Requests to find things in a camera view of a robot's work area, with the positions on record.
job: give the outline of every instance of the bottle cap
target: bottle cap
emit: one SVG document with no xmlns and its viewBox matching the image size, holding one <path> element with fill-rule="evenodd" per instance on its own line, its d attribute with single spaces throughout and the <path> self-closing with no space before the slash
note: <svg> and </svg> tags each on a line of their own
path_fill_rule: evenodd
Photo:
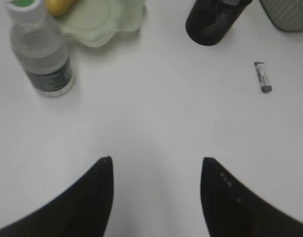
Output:
<svg viewBox="0 0 303 237">
<path fill-rule="evenodd" d="M 8 0 L 7 8 L 11 19 L 18 23 L 32 23 L 46 15 L 43 0 Z"/>
</svg>

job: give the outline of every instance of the plastic bottle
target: plastic bottle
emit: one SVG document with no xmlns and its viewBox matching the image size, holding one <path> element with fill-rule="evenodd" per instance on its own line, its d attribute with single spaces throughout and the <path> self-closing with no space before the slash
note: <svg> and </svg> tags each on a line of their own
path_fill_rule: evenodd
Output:
<svg viewBox="0 0 303 237">
<path fill-rule="evenodd" d="M 68 47 L 43 0 L 8 0 L 7 8 L 12 49 L 33 86 L 45 96 L 66 93 L 74 81 Z"/>
<path fill-rule="evenodd" d="M 198 44 L 217 44 L 251 1 L 196 0 L 186 22 L 187 34 Z"/>
</svg>

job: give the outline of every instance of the white table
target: white table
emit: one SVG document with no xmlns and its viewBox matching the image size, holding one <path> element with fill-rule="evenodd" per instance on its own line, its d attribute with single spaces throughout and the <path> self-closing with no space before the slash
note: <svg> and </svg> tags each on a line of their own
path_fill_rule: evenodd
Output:
<svg viewBox="0 0 303 237">
<path fill-rule="evenodd" d="M 0 0 L 0 227 L 43 206 L 95 161 L 114 161 L 107 237 L 208 237 L 199 185 L 215 157 L 303 222 L 303 33 L 255 0 L 216 46 L 185 32 L 191 0 L 149 0 L 141 30 L 74 45 L 77 81 L 39 96 L 12 54 Z M 253 62 L 267 64 L 260 91 Z"/>
</svg>

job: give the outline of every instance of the black bottle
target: black bottle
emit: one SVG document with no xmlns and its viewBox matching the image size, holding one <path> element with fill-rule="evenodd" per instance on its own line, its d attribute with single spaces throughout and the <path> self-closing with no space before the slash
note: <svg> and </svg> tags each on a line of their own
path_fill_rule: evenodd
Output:
<svg viewBox="0 0 303 237">
<path fill-rule="evenodd" d="M 187 34 L 198 44 L 217 44 L 251 1 L 197 0 L 186 22 Z"/>
</svg>

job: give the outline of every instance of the small gray eraser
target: small gray eraser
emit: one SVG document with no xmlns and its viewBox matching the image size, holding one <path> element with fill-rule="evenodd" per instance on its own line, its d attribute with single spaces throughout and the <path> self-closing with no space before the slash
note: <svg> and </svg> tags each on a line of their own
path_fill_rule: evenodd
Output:
<svg viewBox="0 0 303 237">
<path fill-rule="evenodd" d="M 255 68 L 258 75 L 259 84 L 263 93 L 268 93 L 272 91 L 272 86 L 270 80 L 265 73 L 265 64 L 262 62 L 255 62 Z"/>
</svg>

